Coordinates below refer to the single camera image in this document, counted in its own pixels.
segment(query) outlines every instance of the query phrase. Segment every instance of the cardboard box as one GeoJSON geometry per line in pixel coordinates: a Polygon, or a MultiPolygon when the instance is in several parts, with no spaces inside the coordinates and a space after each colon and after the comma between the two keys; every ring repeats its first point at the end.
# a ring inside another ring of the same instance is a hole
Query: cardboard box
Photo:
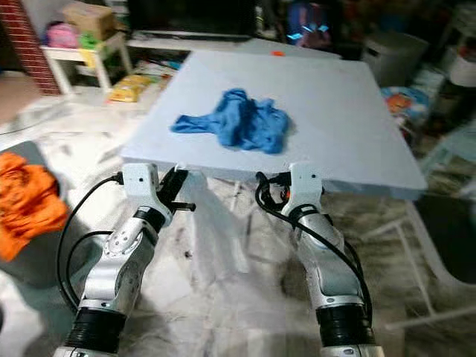
{"type": "Polygon", "coordinates": [[[67,23],[81,32],[90,32],[99,40],[115,33],[115,18],[110,7],[74,1],[62,9],[67,23]]]}

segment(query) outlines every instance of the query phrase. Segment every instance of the red brick wall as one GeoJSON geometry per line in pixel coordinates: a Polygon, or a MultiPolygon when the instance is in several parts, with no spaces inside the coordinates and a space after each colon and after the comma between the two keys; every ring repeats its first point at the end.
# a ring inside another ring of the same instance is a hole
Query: red brick wall
{"type": "Polygon", "coordinates": [[[48,62],[39,48],[39,41],[28,20],[22,1],[0,0],[0,20],[13,43],[23,68],[33,78],[42,94],[60,94],[48,62]]]}

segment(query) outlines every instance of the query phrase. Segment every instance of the gray bin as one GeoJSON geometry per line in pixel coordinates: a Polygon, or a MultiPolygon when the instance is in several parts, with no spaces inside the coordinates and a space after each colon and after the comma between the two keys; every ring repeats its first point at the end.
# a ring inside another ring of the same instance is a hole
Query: gray bin
{"type": "MultiPolygon", "coordinates": [[[[48,168],[38,146],[32,141],[25,141],[2,152],[7,151],[23,156],[29,164],[39,164],[48,168]]],[[[68,205],[66,182],[62,176],[55,175],[55,177],[59,185],[59,197],[68,205]]],[[[63,243],[62,266],[72,245],[85,232],[86,227],[78,219],[73,219],[63,243]]],[[[56,284],[56,252],[60,235],[61,231],[55,231],[33,238],[12,261],[6,262],[0,259],[0,269],[34,288],[43,289],[54,286],[56,284]]],[[[71,274],[89,260],[90,251],[91,242],[84,242],[78,247],[71,260],[71,274]]]]}

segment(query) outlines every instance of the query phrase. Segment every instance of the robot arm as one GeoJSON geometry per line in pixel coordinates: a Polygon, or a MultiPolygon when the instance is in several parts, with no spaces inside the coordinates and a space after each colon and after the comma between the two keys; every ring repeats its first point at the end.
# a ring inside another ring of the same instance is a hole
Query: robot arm
{"type": "MultiPolygon", "coordinates": [[[[258,178],[260,186],[266,187],[266,177],[260,174],[258,178]]],[[[318,170],[306,162],[292,164],[290,173],[280,174],[274,182],[289,187],[289,197],[284,197],[286,204],[274,202],[269,187],[261,197],[257,192],[257,200],[262,199],[268,206],[263,208],[271,214],[272,210],[281,209],[280,214],[274,215],[296,227],[293,245],[306,270],[312,308],[320,325],[321,356],[383,357],[383,350],[373,336],[370,297],[363,286],[361,271],[359,279],[334,249],[314,237],[317,234],[344,254],[343,235],[322,213],[322,181],[318,170]]]]}
{"type": "Polygon", "coordinates": [[[124,165],[124,187],[136,212],[107,237],[101,258],[87,277],[73,328],[54,357],[116,356],[158,233],[176,210],[195,209],[193,204],[173,201],[186,178],[187,171],[171,170],[159,184],[155,165],[124,165]]]}

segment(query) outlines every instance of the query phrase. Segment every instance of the pink bag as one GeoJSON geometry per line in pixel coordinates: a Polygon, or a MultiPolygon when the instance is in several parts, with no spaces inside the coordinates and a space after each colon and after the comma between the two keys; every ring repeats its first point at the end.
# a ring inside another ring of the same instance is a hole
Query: pink bag
{"type": "Polygon", "coordinates": [[[48,29],[48,46],[78,48],[78,30],[70,24],[53,25],[48,29]]]}

